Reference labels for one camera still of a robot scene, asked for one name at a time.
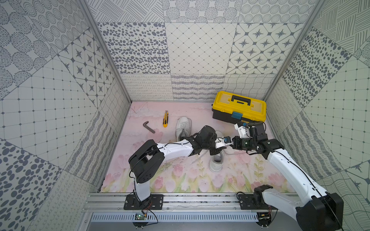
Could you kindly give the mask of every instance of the wall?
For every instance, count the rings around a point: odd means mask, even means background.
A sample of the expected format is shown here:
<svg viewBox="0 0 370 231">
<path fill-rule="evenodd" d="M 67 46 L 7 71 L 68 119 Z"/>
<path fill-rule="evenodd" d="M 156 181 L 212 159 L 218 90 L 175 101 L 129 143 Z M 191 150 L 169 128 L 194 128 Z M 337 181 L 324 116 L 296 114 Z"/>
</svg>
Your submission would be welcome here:
<svg viewBox="0 0 370 231">
<path fill-rule="evenodd" d="M 129 102 L 74 0 L 0 15 L 0 230 L 72 230 Z"/>
<path fill-rule="evenodd" d="M 344 200 L 344 230 L 370 227 L 370 1 L 326 2 L 267 99 L 278 139 Z"/>
<path fill-rule="evenodd" d="M 132 100 L 262 99 L 315 0 L 88 0 Z"/>
</svg>

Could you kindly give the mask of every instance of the wavy line pattern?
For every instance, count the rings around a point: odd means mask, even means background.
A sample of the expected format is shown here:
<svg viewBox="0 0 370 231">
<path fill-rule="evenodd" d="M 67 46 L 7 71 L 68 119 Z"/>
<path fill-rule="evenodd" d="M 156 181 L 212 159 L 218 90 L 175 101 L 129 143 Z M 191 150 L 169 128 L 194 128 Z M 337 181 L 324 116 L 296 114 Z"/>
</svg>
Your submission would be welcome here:
<svg viewBox="0 0 370 231">
<path fill-rule="evenodd" d="M 369 230 L 370 205 L 346 171 L 318 180 L 317 183 L 326 188 L 329 193 L 337 193 L 344 200 L 342 224 L 344 230 Z"/>
<path fill-rule="evenodd" d="M 213 101 L 225 75 L 171 75 L 174 100 Z"/>
<path fill-rule="evenodd" d="M 117 135 L 98 112 L 87 128 L 87 134 L 77 145 L 66 170 L 87 182 L 97 185 L 110 156 L 113 155 Z"/>
<path fill-rule="evenodd" d="M 292 157 L 314 179 L 322 179 L 343 170 L 303 111 L 280 137 Z"/>
</svg>

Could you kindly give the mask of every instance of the toolbox handle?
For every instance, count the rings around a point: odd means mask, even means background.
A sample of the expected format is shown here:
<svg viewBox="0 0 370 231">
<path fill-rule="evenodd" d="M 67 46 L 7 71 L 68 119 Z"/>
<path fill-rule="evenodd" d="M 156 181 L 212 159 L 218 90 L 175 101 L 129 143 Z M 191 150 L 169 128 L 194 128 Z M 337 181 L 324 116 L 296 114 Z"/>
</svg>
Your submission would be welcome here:
<svg viewBox="0 0 370 231">
<path fill-rule="evenodd" d="M 236 96 L 236 95 L 233 95 L 231 97 L 231 101 L 233 102 L 234 100 L 239 100 L 239 101 L 243 101 L 243 102 L 246 102 L 248 104 L 248 106 L 250 106 L 250 99 L 246 99 L 246 98 L 243 98 L 243 97 L 240 97 L 240 96 Z"/>
</svg>

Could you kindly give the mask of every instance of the star pattern tile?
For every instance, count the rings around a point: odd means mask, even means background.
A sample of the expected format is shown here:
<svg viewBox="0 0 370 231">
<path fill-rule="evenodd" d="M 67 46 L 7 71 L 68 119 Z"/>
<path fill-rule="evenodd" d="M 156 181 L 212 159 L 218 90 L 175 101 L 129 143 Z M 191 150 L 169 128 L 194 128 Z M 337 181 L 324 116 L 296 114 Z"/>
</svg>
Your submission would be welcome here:
<svg viewBox="0 0 370 231">
<path fill-rule="evenodd" d="M 228 74 L 276 74 L 300 33 L 300 23 L 238 23 Z"/>
<path fill-rule="evenodd" d="M 110 88 L 113 73 L 90 29 L 66 46 L 58 56 L 98 108 Z"/>
</svg>

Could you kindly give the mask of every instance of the vent grille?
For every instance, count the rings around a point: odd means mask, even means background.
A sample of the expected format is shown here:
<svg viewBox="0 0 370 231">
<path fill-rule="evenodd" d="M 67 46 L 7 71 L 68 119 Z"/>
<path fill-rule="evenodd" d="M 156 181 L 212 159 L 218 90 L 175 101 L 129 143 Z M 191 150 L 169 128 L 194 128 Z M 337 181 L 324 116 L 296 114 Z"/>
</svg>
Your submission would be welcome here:
<svg viewBox="0 0 370 231">
<path fill-rule="evenodd" d="M 94 213 L 91 222 L 142 222 L 135 219 L 135 212 Z M 256 222 L 255 212 L 157 212 L 159 222 Z M 157 221 L 153 214 L 148 213 L 149 222 Z"/>
</svg>

